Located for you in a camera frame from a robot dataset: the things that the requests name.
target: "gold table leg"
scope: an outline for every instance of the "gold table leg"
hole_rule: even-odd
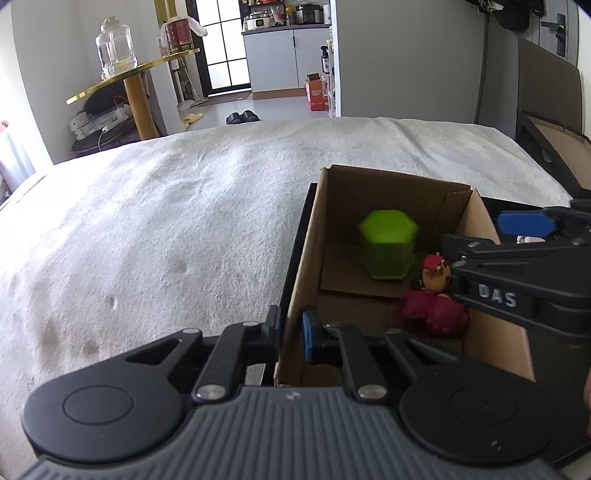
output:
[[[139,137],[142,140],[158,138],[159,135],[156,131],[156,125],[154,125],[154,118],[148,106],[148,99],[140,75],[129,77],[123,80],[123,83],[131,113],[134,115],[135,126],[138,128]]]

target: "toy figurine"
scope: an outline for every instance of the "toy figurine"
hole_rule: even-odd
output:
[[[436,336],[460,334],[470,323],[470,317],[462,305],[444,293],[451,279],[452,270],[439,253],[425,257],[421,280],[402,296],[401,320],[424,321],[427,330]]]

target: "glass door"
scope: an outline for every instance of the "glass door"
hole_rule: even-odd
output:
[[[207,28],[207,36],[194,38],[203,93],[250,88],[242,37],[240,0],[187,0],[189,15]]]

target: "cardboard box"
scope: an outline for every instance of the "cardboard box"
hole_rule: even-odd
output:
[[[328,109],[328,98],[324,95],[324,88],[319,74],[308,75],[306,95],[312,112],[322,112]]]
[[[419,225],[415,272],[403,281],[373,280],[361,265],[358,225],[370,211],[379,209],[402,210]],[[443,235],[453,232],[498,242],[482,199],[468,185],[367,168],[322,169],[285,322],[276,383],[339,385],[337,369],[303,364],[302,308],[315,305],[321,322],[357,325],[367,335],[397,327],[400,295],[418,275],[424,256],[440,249]],[[534,379],[523,328],[475,310],[470,318],[470,328],[457,348]]]
[[[591,198],[591,141],[582,133],[518,112],[517,143],[574,198]]]

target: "white fluffy blanket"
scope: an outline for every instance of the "white fluffy blanket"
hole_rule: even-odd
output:
[[[260,122],[58,165],[0,210],[0,474],[34,461],[19,415],[40,383],[184,327],[263,320],[309,183],[331,164],[569,199],[498,131],[422,121]]]

